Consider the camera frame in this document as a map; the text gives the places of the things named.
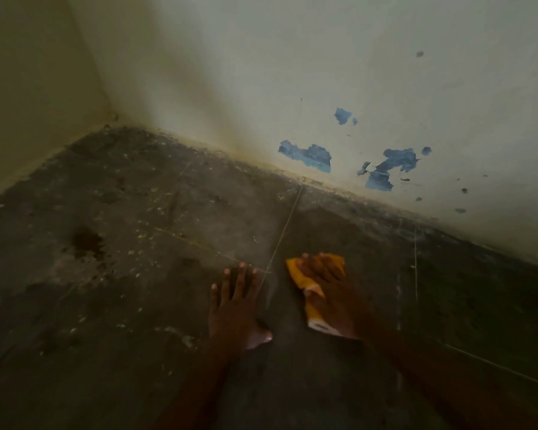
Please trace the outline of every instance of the blue paint patch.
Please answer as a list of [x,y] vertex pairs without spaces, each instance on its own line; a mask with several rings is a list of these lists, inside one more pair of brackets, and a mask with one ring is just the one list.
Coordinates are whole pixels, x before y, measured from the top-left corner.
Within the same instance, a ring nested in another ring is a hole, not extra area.
[[318,145],[310,145],[307,149],[300,149],[297,145],[284,140],[279,146],[279,152],[292,160],[299,160],[304,165],[317,168],[321,172],[331,173],[331,154]]
[[366,169],[368,167],[368,165],[370,165],[371,162],[364,162],[363,163],[363,167],[361,167],[359,170],[357,170],[357,175],[364,175],[365,173],[368,172],[368,170]]
[[335,117],[337,118],[337,122],[339,122],[339,125],[345,125],[351,115],[351,112],[348,112],[347,110],[344,110],[339,107],[337,107],[337,111],[335,112]]
[[403,149],[402,151],[387,149],[383,152],[387,157],[385,161],[376,166],[375,170],[369,174],[365,187],[373,190],[391,191],[394,187],[388,180],[388,171],[395,167],[400,167],[402,171],[409,172],[416,167],[416,154],[412,148]]

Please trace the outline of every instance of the left hand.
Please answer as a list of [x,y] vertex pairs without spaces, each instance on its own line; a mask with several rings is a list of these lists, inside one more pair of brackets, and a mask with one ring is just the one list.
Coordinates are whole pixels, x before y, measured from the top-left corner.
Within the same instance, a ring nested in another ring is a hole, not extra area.
[[230,296],[230,270],[223,271],[221,282],[221,302],[218,304],[217,284],[211,286],[209,310],[209,337],[221,343],[230,358],[236,358],[245,350],[250,350],[273,339],[271,331],[261,328],[255,319],[255,300],[259,293],[259,271],[251,272],[251,284],[244,295],[247,265],[239,264],[235,282],[235,292]]

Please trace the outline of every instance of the floor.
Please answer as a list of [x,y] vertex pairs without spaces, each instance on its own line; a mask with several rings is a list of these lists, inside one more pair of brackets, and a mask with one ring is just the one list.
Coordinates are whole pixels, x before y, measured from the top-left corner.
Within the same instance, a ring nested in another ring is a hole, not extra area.
[[305,327],[283,260],[322,251],[395,326],[538,416],[538,267],[107,127],[0,196],[0,428],[150,426],[207,339],[210,284],[238,260],[264,272],[274,339],[232,369],[216,428],[446,428],[373,350]]

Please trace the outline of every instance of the sponge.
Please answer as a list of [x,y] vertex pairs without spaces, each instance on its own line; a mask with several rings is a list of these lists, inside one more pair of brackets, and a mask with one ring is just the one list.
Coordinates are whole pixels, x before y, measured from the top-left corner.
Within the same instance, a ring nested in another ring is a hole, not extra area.
[[[345,259],[342,256],[335,255],[332,253],[327,253],[325,256],[331,258],[333,264],[341,272],[343,272],[343,274],[345,273]],[[307,288],[324,297],[325,295],[323,294],[323,290],[321,289],[321,287],[313,279],[302,274],[297,267],[297,261],[300,260],[300,258],[290,258],[285,261],[289,270],[289,274],[293,279],[293,282],[300,289]],[[327,324],[327,322],[323,319],[323,316],[319,313],[317,308],[307,301],[307,297],[305,297],[305,312],[307,313],[307,325],[311,329],[318,330],[319,332],[323,332],[325,334],[338,335],[339,337],[342,336],[338,332],[338,330]]]

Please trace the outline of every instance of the wall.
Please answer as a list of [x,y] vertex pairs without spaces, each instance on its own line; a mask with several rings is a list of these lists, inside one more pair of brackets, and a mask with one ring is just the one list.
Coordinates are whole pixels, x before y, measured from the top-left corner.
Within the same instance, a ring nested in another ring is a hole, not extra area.
[[69,1],[121,114],[538,261],[538,0]]
[[0,0],[0,191],[108,105],[66,0]]

